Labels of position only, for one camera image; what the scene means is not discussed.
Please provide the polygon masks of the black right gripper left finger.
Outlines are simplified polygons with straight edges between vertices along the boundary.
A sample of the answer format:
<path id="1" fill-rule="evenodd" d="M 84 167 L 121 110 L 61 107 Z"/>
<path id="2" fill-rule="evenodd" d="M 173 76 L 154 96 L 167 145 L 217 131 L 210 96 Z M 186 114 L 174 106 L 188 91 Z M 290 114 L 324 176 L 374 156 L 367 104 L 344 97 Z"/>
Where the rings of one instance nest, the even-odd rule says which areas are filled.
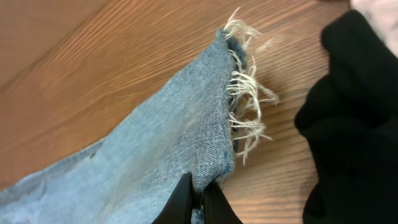
<path id="1" fill-rule="evenodd" d="M 192 175 L 181 176 L 162 211 L 152 224 L 191 224 L 193 209 Z"/>

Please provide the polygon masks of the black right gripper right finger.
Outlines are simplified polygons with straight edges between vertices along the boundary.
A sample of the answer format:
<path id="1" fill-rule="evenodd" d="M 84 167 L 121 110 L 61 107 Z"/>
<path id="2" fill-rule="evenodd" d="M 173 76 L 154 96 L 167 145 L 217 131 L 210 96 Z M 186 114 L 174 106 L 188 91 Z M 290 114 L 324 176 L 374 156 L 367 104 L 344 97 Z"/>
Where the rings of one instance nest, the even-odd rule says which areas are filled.
<path id="1" fill-rule="evenodd" d="M 211 182 L 203 191 L 202 205 L 205 224 L 243 224 L 217 182 Z"/>

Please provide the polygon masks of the light blue denim jeans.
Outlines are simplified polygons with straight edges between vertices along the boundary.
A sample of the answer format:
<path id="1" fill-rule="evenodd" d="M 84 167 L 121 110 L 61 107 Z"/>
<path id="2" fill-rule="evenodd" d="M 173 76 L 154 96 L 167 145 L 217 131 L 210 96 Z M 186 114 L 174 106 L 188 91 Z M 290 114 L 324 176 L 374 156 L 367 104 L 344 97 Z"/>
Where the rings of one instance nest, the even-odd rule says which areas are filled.
<path id="1" fill-rule="evenodd" d="M 256 29 L 231 16 L 214 41 L 113 131 L 1 192 L 2 223 L 151 223 L 182 175 L 201 192 L 264 137 L 246 53 Z"/>

